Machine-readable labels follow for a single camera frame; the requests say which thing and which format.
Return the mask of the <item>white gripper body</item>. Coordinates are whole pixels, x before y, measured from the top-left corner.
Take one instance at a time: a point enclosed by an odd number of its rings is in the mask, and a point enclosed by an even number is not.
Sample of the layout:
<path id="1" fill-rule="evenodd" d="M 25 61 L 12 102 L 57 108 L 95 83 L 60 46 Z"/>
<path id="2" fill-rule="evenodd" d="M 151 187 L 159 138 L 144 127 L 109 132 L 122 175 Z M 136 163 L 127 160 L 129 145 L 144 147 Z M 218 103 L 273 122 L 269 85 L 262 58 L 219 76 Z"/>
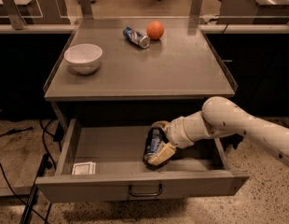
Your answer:
<path id="1" fill-rule="evenodd" d="M 184 149 L 193 145 L 193 142 L 186 135 L 184 117 L 172 120 L 167 126 L 166 137 L 174 146 Z"/>

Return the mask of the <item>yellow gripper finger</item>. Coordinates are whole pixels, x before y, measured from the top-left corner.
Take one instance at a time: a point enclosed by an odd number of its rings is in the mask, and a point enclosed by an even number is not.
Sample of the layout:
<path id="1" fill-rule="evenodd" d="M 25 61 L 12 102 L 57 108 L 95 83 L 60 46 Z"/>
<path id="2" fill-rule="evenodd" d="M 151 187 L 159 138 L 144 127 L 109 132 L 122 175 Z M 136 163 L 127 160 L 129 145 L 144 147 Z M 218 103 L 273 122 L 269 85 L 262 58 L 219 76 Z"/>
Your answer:
<path id="1" fill-rule="evenodd" d="M 161 142 L 157 152 L 153 154 L 149 159 L 148 163 L 153 166 L 158 166 L 163 162 L 167 161 L 171 156 L 175 154 L 176 147 L 171 143 Z"/>
<path id="2" fill-rule="evenodd" d="M 170 123 L 166 120 L 156 121 L 154 122 L 151 127 L 152 128 L 160 128 L 163 132 L 166 132 Z"/>

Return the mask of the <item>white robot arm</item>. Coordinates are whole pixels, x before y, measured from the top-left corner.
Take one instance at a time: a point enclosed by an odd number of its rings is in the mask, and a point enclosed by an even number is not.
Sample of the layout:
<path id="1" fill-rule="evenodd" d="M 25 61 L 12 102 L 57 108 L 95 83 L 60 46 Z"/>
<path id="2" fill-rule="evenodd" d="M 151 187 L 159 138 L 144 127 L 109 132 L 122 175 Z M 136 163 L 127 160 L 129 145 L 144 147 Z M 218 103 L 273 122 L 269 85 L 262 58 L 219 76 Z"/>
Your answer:
<path id="1" fill-rule="evenodd" d="M 144 159 L 158 166 L 178 148 L 233 134 L 248 138 L 289 167 L 289 128 L 250 115 L 220 96 L 209 98 L 201 111 L 192 115 L 153 123 L 149 134 L 152 144 L 145 151 Z"/>

